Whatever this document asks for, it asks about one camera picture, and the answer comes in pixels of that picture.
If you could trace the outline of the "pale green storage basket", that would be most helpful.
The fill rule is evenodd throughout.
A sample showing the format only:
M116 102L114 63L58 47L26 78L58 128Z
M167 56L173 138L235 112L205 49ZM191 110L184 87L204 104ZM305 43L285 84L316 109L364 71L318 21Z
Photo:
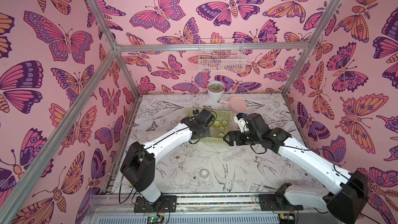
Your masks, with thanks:
M215 143L215 144L223 144L224 140L223 138L219 138L218 134L221 133L219 132L220 127L224 127L225 131L223 134L226 136L227 133L230 131L230 121L231 121L231 115L230 112L228 111L218 111L218 110L208 110L213 116L214 119L210 122L211 125L209 126L209 136L203 137L200 139L201 142L206 142L206 143ZM228 122L228 125L222 125L222 121L226 120ZM220 126L215 127L214 122L219 121Z

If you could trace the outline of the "small clear tape roll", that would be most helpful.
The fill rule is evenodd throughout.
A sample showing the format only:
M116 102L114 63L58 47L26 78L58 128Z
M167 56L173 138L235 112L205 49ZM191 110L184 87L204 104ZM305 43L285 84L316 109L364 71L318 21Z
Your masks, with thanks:
M202 178L208 178L209 177L209 171L207 169L200 169L200 176Z

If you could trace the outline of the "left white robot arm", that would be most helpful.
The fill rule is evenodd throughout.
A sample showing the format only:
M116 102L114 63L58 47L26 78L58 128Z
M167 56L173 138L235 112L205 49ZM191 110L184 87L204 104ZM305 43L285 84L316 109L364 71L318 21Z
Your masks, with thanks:
M130 145L120 166L123 177L149 203L156 203L162 193L154 183L156 164L174 148L183 143L196 143L210 136L210 126L215 115L206 109L192 117L181 119L180 123L166 134L153 141Z

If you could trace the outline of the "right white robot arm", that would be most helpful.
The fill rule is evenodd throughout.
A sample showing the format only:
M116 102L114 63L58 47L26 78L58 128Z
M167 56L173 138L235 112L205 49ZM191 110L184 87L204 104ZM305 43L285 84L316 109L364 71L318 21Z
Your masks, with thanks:
M270 129L259 114L239 113L234 121L239 130L225 135L223 140L228 145L259 144L300 166L324 186L316 190L285 183L276 192L278 202L326 209L344 224L356 222L369 199L368 179L363 173L337 168L334 163L303 146L289 132L281 128Z

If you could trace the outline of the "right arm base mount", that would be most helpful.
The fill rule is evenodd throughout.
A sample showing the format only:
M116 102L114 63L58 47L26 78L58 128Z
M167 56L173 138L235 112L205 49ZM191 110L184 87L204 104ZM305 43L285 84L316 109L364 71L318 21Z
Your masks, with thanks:
M302 211L304 209L302 205L292 205L284 195L290 186L292 186L291 183L284 183L274 193L258 195L257 202L260 204L261 211Z

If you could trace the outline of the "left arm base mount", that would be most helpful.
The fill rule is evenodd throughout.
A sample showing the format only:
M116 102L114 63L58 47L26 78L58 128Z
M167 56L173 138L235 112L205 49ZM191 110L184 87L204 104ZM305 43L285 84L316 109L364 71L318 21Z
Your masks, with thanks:
M144 197L137 197L134 205L135 213L174 213L177 207L177 196L160 196L155 202Z

